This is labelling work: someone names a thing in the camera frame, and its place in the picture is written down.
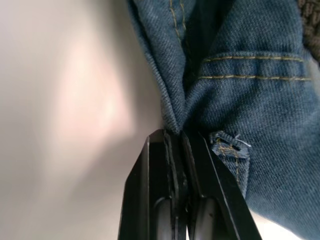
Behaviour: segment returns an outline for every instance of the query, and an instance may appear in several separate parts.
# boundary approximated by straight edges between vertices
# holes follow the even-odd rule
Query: denim fabric
[[[166,128],[220,133],[212,150],[248,206],[320,239],[320,98],[296,1],[130,0],[129,10]]]

